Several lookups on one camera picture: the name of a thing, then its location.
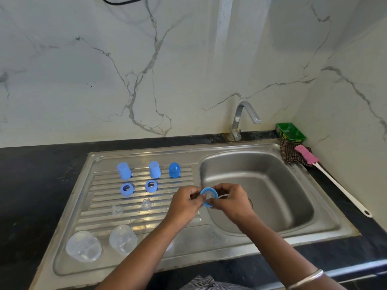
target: blue bottle cap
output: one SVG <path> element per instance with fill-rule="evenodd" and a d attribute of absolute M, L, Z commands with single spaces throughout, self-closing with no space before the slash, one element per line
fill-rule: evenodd
<path fill-rule="evenodd" d="M 178 163 L 173 162 L 168 169 L 168 173 L 172 178 L 179 177 L 181 173 L 180 165 Z"/>
<path fill-rule="evenodd" d="M 120 188 L 120 192 L 123 196 L 131 196 L 134 192 L 134 187 L 130 183 L 124 183 Z"/>
<path fill-rule="evenodd" d="M 211 188 L 211 187 L 206 187 L 206 188 L 203 188 L 202 191 L 200 192 L 201 195 L 206 195 L 207 196 L 207 200 L 210 199 L 210 198 L 219 198 L 218 197 L 218 194 L 216 192 L 215 189 Z M 204 201 L 203 205 L 210 208 L 212 207 L 212 205 L 210 205 L 207 200 Z"/>
<path fill-rule="evenodd" d="M 155 192 L 157 190 L 157 182 L 156 180 L 148 180 L 146 183 L 145 183 L 145 190 L 147 192 Z"/>
<path fill-rule="evenodd" d="M 157 179 L 161 176 L 159 163 L 156 161 L 149 163 L 149 174 L 152 179 Z"/>
<path fill-rule="evenodd" d="M 129 169 L 127 163 L 119 163 L 117 165 L 117 170 L 119 171 L 122 180 L 128 180 L 132 176 L 132 171 Z"/>

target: hand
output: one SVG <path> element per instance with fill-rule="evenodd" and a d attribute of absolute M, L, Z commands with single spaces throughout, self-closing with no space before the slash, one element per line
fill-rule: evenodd
<path fill-rule="evenodd" d="M 225 215 L 237 226 L 246 218 L 257 217 L 254 213 L 247 193 L 242 186 L 231 183 L 221 183 L 213 187 L 219 196 L 228 193 L 228 198 L 210 198 L 207 202 L 213 208 L 221 209 Z"/>
<path fill-rule="evenodd" d="M 182 186 L 172 197 L 170 208 L 165 216 L 166 222 L 172 222 L 184 228 L 197 213 L 197 210 L 202 206 L 205 197 L 200 195 L 202 189 L 197 186 Z"/>

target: granite countertop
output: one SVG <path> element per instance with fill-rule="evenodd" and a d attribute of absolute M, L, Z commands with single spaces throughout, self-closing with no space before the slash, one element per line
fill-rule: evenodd
<path fill-rule="evenodd" d="M 242 133 L 242 141 L 275 137 L 273 131 Z M 3 288 L 29 287 L 89 152 L 222 142 L 224 135 L 217 134 L 0 148 L 0 158 L 4 159 L 0 162 Z M 322 172 L 316 168 L 308 171 L 361 236 L 300 245 L 296 249 L 325 271 L 387 259 L 387 233 L 365 217 Z M 178 289 L 197 275 L 246 287 L 278 281 L 257 254 L 156 273 L 148 288 Z"/>

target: bangle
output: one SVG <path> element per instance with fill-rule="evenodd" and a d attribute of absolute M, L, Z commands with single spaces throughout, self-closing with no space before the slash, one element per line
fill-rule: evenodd
<path fill-rule="evenodd" d="M 308 282 L 311 282 L 317 278 L 320 278 L 322 275 L 324 274 L 324 271 L 321 270 L 321 269 L 318 269 L 316 272 L 314 272 L 313 274 L 307 276 L 305 279 L 302 279 L 301 281 L 293 284 L 293 285 L 290 285 L 287 290 L 292 290 L 294 288 L 297 288 L 305 283 L 308 283 Z"/>

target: chrome faucet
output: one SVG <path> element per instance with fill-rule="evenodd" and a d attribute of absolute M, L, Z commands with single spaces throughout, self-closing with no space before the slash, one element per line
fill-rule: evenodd
<path fill-rule="evenodd" d="M 254 108 L 251 106 L 251 104 L 245 100 L 240 102 L 238 104 L 238 107 L 236 107 L 233 125 L 230 126 L 230 135 L 228 136 L 228 138 L 231 141 L 239 141 L 242 138 L 241 137 L 241 130 L 242 129 L 238 130 L 238 126 L 239 126 L 239 121 L 241 119 L 243 107 L 246 109 L 247 113 L 250 115 L 250 118 L 251 118 L 251 120 L 253 120 L 254 124 L 261 123 L 261 119 L 259 119 L 257 112 L 254 110 Z"/>

